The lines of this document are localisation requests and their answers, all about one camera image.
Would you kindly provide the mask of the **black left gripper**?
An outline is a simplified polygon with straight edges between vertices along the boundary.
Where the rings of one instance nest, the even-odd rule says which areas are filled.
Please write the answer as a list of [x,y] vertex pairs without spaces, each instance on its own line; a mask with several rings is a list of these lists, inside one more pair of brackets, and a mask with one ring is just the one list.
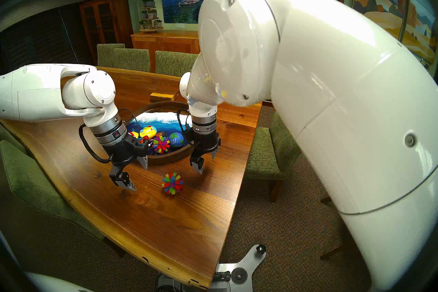
[[118,187],[137,191],[135,185],[124,171],[124,167],[138,160],[144,170],[148,169],[149,143],[143,138],[135,138],[132,135],[125,135],[120,142],[110,147],[112,152],[112,167],[109,173],[111,181]]

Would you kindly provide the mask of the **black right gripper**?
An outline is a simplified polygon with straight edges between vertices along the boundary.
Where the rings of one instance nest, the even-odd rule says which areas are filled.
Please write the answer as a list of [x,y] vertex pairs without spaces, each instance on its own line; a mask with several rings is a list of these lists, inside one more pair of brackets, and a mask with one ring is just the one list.
[[194,171],[202,174],[204,168],[202,156],[210,153],[212,160],[215,159],[221,145],[220,135],[216,131],[207,134],[191,131],[191,137],[194,143],[194,150],[189,159],[190,165]]

